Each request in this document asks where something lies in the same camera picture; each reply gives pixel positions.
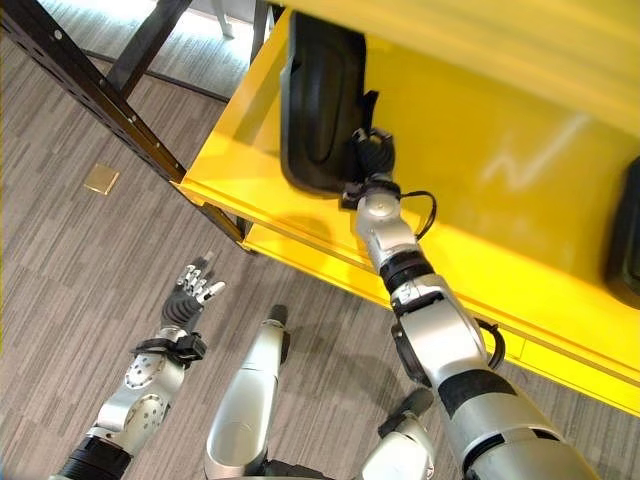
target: robotic hand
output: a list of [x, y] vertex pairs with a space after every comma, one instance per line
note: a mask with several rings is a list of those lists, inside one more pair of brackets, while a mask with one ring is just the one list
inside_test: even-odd
[[160, 428], [191, 362], [206, 351], [194, 331], [204, 305], [225, 287], [203, 275], [211, 258], [187, 265], [164, 303], [162, 322], [154, 338], [132, 353], [122, 385], [98, 413], [98, 418], [59, 474], [49, 480], [118, 480], [131, 459]]
[[391, 295], [409, 377], [432, 388], [465, 480], [593, 480], [596, 474], [531, 401], [487, 365], [476, 320], [429, 264], [400, 214], [391, 136], [354, 136], [369, 175], [347, 189], [357, 232]]

